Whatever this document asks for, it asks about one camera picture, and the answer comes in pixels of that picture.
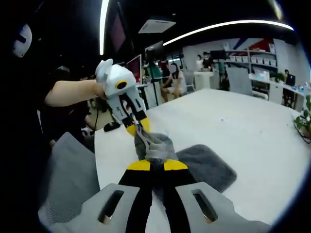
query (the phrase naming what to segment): ceiling light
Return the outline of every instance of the ceiling light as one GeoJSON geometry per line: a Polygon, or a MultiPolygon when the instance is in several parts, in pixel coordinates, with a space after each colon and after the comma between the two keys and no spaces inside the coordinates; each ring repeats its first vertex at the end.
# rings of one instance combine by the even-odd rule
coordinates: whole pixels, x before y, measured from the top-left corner
{"type": "Polygon", "coordinates": [[[108,10],[109,0],[103,0],[101,10],[101,20],[99,25],[99,53],[104,54],[104,36],[105,36],[105,24],[108,10]]]}
{"type": "Polygon", "coordinates": [[[279,26],[279,27],[283,27],[283,28],[287,28],[289,30],[292,30],[294,31],[294,29],[289,26],[289,25],[286,25],[284,23],[279,23],[279,22],[273,22],[273,21],[267,21],[267,20],[238,20],[238,21],[232,21],[232,22],[227,22],[227,23],[219,23],[219,24],[215,24],[215,25],[211,25],[211,26],[207,26],[207,27],[204,27],[204,28],[200,28],[200,29],[197,29],[195,31],[192,31],[192,32],[189,32],[189,33],[186,33],[184,35],[181,35],[179,37],[176,37],[175,39],[173,40],[170,40],[168,42],[165,42],[163,45],[166,46],[176,40],[179,40],[179,39],[182,39],[188,35],[192,35],[192,34],[195,34],[195,33],[199,33],[199,32],[202,32],[202,31],[205,31],[205,30],[208,30],[208,29],[212,29],[212,28],[218,28],[218,27],[221,27],[221,26],[227,26],[227,25],[232,25],[232,24],[241,24],[241,23],[261,23],[261,24],[270,24],[270,25],[276,25],[276,26],[279,26]]]}

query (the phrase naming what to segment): ceiling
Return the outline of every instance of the ceiling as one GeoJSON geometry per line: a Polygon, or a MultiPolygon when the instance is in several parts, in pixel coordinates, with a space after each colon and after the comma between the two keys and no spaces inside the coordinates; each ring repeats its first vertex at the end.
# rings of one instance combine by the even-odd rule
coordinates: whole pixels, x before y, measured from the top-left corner
{"type": "MultiPolygon", "coordinates": [[[[110,0],[106,25],[112,24],[117,0],[110,0]]],[[[200,1],[191,0],[119,0],[125,22],[127,42],[115,53],[110,35],[105,36],[104,56],[99,56],[99,26],[102,0],[45,0],[31,25],[34,38],[43,38],[57,65],[68,66],[79,76],[94,72],[101,58],[127,61],[143,53],[144,48],[168,41],[209,25],[240,19],[277,21],[272,7],[265,0],[200,1]],[[176,24],[157,34],[138,34],[150,17],[165,18],[176,24]]],[[[296,42],[293,32],[275,26],[235,25],[207,30],[173,42],[166,52],[181,50],[185,45],[224,38],[282,38],[296,42]]]]}

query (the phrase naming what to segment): gray cloth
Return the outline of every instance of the gray cloth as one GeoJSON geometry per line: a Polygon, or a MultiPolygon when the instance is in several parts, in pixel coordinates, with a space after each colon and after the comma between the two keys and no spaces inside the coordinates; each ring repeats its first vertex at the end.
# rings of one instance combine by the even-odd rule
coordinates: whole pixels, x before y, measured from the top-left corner
{"type": "Polygon", "coordinates": [[[175,153],[173,142],[168,136],[160,133],[147,133],[137,127],[135,147],[138,159],[147,159],[152,164],[163,164],[166,159],[179,160],[187,165],[197,182],[206,182],[218,192],[224,192],[237,178],[236,172],[205,145],[195,145],[175,153]],[[167,153],[153,151],[150,156],[150,148],[157,149],[154,144],[165,144],[161,146],[161,149],[167,153]]]}
{"type": "Polygon", "coordinates": [[[38,211],[41,222],[50,226],[70,221],[99,191],[95,154],[65,133],[53,147],[48,162],[41,193],[44,202],[38,211]]]}

